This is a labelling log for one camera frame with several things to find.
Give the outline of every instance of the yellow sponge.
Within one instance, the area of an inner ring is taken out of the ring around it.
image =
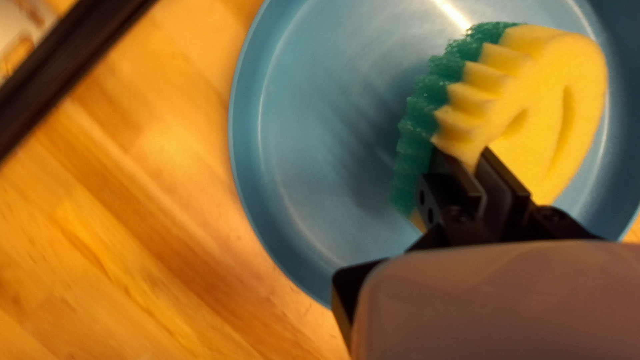
[[[591,146],[606,90],[605,58],[592,39],[514,26],[447,87],[431,141],[471,171],[489,145],[538,204],[550,204]]]

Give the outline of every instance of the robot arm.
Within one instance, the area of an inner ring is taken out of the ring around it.
[[[488,149],[474,176],[435,151],[416,199],[405,255],[333,277],[354,359],[640,358],[640,247],[535,205]]]

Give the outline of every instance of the blue plate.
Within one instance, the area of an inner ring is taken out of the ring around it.
[[[229,137],[236,185],[273,260],[324,305],[341,266],[393,256],[420,232],[388,203],[396,124],[426,60],[482,21],[583,33],[607,55],[602,125],[556,205],[620,239],[640,202],[640,2],[270,0],[244,43]]]

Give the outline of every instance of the wooden table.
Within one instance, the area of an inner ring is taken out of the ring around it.
[[[160,0],[2,164],[0,359],[348,358],[234,187],[227,106],[259,6]]]

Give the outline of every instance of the scrub sponge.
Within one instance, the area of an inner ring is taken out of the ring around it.
[[[471,172],[488,145],[537,203],[553,202],[580,167],[602,114],[607,68],[598,45],[577,33],[489,22],[428,63],[398,125],[393,205],[412,212],[432,142]]]

